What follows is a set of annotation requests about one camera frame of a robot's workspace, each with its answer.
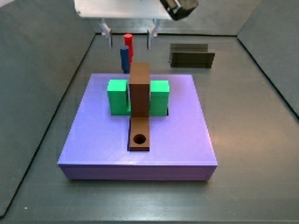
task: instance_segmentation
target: green cube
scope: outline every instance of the green cube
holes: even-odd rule
[[[167,116],[170,92],[168,80],[151,81],[149,116]]]
[[[112,116],[129,116],[127,80],[109,80],[107,85],[107,97]]]

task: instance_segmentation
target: wooden block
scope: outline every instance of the wooden block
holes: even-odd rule
[[[131,116],[149,116],[149,65],[131,63],[129,74]]]
[[[149,151],[149,117],[131,117],[129,151]]]

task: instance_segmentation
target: purple box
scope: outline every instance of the purple box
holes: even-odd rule
[[[170,81],[168,116],[151,116],[149,152],[127,151],[129,116],[109,115],[108,81],[92,74],[60,154],[68,179],[208,180],[218,167],[191,75],[152,74]]]

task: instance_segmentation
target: hole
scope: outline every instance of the hole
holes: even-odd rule
[[[145,142],[145,136],[143,134],[135,135],[133,141],[136,144],[143,144]]]

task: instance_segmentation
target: gray table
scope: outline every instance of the gray table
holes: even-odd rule
[[[171,43],[207,43],[211,69],[171,69]],[[192,74],[219,168],[208,182],[69,181],[56,165],[91,73],[121,73],[96,37],[3,221],[299,221],[299,126],[235,38],[135,36],[152,74]]]

